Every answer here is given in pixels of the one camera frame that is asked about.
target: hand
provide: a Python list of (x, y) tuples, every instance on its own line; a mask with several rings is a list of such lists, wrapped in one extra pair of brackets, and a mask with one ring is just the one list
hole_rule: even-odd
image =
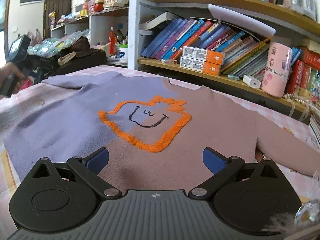
[(13, 94), (18, 93), (21, 86), (23, 85), (23, 82), (25, 80), (25, 76), (20, 72), (20, 70), (17, 68), (17, 66), (11, 62), (6, 63), (3, 67), (0, 67), (0, 87), (2, 87), (3, 82), (9, 76), (10, 74), (14, 74), (19, 79), (14, 90)]

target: gingham pattern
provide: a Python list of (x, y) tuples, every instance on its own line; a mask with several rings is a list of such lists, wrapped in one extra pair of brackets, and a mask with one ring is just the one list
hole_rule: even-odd
[[(150, 73), (114, 66), (97, 66), (71, 73), (69, 75), (98, 75), (107, 71), (117, 71), (125, 76), (156, 76)], [(199, 88), (197, 85), (175, 79), (170, 79), (170, 81), (172, 84), (180, 85), (190, 89)], [(20, 184), (17, 173), (8, 158), (6, 150), (4, 149), (3, 138), (22, 118), (31, 112), (36, 111), (54, 101), (67, 98), (75, 92), (76, 90), (73, 89), (54, 87), (41, 83), (20, 91), (16, 96), (12, 96), (10, 99), (2, 99), (0, 101), (0, 240), (6, 239), (16, 230), (9, 214), (8, 206), (12, 194)], [(241, 98), (236, 98), (227, 94), (223, 95), (231, 98), (234, 102), (240, 104), (246, 109), (259, 112), (261, 115), (276, 123), (281, 128), (289, 129), (297, 138), (305, 141), (310, 146), (319, 150), (315, 138), (307, 125)], [(290, 171), (288, 168), (283, 166), (279, 165), (279, 167), (293, 185), (298, 195), (306, 196), (308, 185), (310, 184), (311, 179), (294, 171)]]

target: sweater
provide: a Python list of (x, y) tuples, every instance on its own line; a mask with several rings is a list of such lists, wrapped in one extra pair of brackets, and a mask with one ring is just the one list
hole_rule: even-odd
[(255, 162), (255, 150), (313, 175), (320, 155), (257, 112), (202, 86), (183, 88), (161, 77), (55, 76), (44, 82), (78, 92), (23, 119), (4, 140), (22, 180), (41, 157), (65, 162), (100, 147), (109, 163), (99, 176), (127, 189), (187, 192), (212, 176), (202, 153)]

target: pink tumbler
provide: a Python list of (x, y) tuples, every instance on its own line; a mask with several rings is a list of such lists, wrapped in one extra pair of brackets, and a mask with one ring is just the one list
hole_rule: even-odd
[(281, 98), (287, 84), (292, 49), (280, 43), (270, 43), (266, 71), (263, 76), (262, 90)]

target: orange and white box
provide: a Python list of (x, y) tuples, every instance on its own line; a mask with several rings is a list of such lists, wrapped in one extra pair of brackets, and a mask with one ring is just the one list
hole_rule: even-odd
[(210, 49), (199, 49), (187, 46), (183, 47), (182, 56), (203, 60), (217, 65), (222, 65), (224, 61), (224, 53), (216, 52)]
[(180, 58), (180, 67), (218, 76), (220, 65), (188, 57)]

